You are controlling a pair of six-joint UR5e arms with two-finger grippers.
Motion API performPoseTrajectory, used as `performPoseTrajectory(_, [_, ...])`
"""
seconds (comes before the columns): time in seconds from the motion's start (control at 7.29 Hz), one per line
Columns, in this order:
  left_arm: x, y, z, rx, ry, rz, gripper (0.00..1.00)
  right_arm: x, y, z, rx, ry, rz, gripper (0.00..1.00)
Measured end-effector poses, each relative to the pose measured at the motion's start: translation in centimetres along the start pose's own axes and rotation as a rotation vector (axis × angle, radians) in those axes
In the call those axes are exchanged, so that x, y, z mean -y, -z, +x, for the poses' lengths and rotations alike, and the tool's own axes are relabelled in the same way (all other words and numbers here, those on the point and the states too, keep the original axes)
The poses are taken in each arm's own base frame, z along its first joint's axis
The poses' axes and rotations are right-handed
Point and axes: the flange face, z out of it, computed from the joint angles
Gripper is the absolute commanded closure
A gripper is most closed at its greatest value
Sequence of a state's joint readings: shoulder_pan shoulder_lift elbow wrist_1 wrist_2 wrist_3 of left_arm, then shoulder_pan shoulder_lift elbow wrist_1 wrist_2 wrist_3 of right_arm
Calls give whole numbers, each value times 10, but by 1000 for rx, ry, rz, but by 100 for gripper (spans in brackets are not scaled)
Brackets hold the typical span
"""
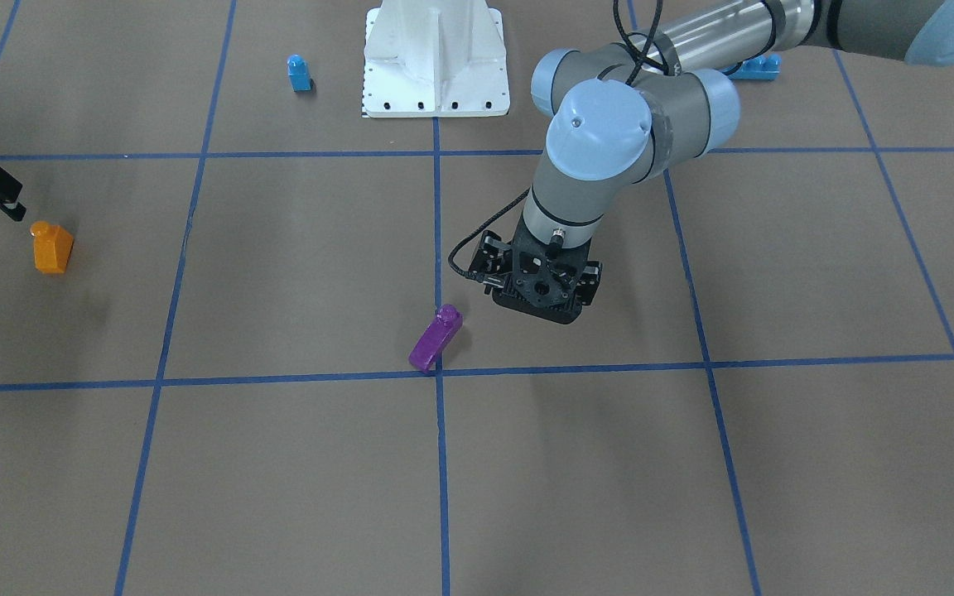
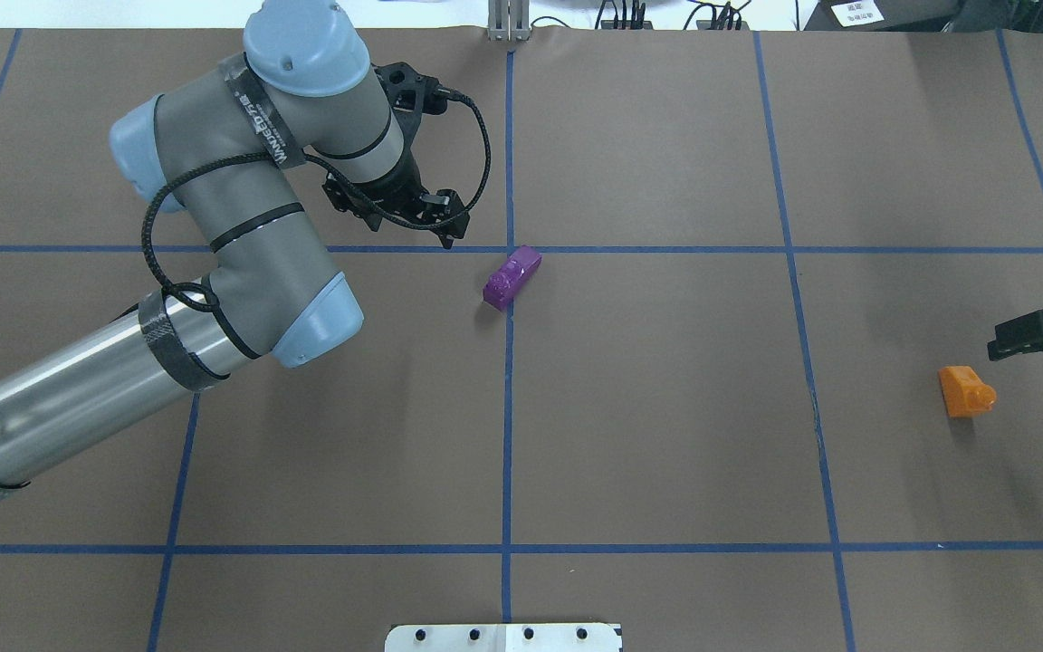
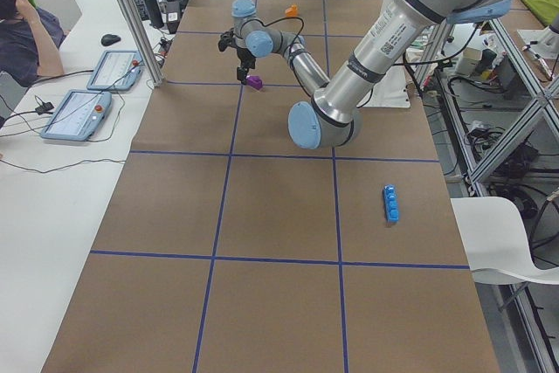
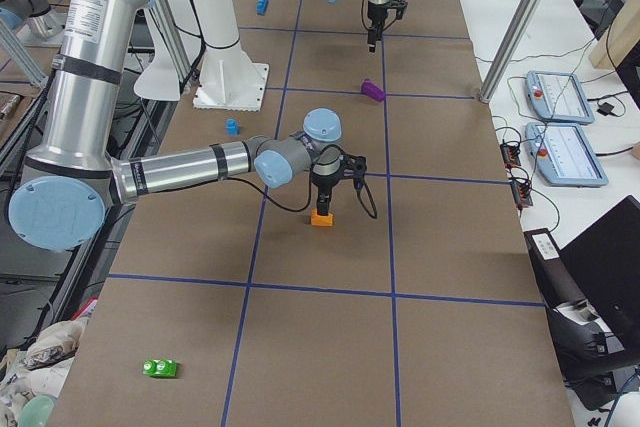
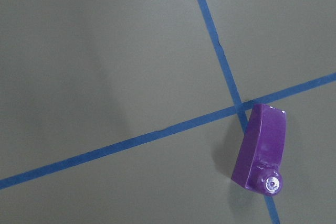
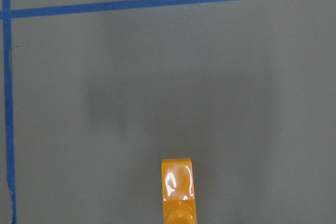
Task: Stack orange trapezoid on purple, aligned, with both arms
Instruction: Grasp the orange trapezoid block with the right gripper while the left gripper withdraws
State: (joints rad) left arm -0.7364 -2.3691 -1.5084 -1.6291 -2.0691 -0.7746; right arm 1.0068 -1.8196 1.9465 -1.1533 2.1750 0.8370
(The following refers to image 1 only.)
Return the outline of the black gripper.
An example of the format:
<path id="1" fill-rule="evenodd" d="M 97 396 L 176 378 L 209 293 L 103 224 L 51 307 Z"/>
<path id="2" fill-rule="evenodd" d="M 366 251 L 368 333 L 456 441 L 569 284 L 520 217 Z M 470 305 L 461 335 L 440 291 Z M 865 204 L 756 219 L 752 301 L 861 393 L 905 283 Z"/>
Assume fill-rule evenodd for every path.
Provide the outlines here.
<path id="1" fill-rule="evenodd" d="M 484 231 L 477 246 L 477 272 L 496 305 L 557 324 L 571 324 L 591 305 L 602 263 L 588 259 L 591 242 L 578 248 L 542 244 L 523 223 L 511 242 Z"/>

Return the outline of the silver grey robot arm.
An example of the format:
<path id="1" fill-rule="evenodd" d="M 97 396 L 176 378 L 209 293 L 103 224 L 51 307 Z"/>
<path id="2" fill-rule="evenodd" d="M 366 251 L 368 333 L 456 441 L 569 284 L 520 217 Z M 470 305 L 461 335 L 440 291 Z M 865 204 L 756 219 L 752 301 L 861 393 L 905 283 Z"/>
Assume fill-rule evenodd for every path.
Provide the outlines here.
<path id="1" fill-rule="evenodd" d="M 481 225 L 468 267 L 497 305 L 571 324 L 603 272 L 591 243 L 616 196 L 734 136 L 731 68 L 795 46 L 954 65 L 954 1 L 725 1 L 598 50 L 553 50 L 531 79 L 550 118 L 511 240 Z"/>

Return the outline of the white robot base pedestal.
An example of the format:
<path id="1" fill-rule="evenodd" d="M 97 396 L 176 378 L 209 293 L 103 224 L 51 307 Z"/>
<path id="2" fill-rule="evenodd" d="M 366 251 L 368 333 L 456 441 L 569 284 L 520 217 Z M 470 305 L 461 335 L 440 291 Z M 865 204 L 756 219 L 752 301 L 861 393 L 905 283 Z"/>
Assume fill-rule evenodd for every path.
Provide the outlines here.
<path id="1" fill-rule="evenodd" d="M 484 1 L 383 1 L 364 23 L 363 117 L 508 114 L 500 10 Z"/>

